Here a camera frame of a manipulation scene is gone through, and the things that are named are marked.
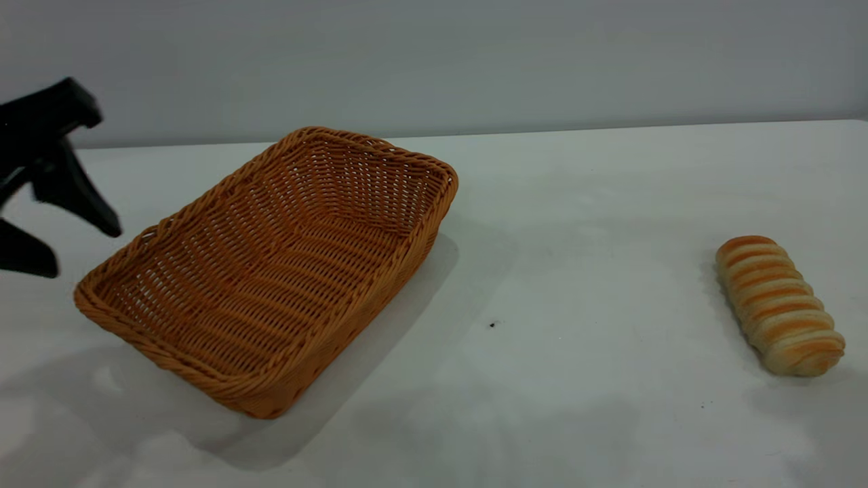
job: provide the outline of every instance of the table surface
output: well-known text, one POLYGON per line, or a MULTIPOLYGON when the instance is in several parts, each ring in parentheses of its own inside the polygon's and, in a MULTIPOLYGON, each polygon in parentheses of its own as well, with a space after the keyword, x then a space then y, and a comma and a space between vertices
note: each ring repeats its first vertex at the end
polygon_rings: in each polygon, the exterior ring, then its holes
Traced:
POLYGON ((868 124, 396 139, 459 174, 430 256, 286 415, 225 410, 73 286, 266 144, 78 152, 127 232, 22 192, 57 280, 0 274, 0 486, 866 486, 868 124), (784 246, 846 356, 767 373, 716 282, 784 246))

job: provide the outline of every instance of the bread loaf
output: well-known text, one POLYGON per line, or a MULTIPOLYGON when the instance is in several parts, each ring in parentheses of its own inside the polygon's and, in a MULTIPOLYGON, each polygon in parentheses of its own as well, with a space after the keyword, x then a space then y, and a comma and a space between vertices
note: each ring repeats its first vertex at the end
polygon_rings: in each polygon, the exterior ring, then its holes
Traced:
POLYGON ((844 355, 832 316, 784 248, 759 235, 727 241, 718 273, 750 344, 775 374, 819 376, 844 355))

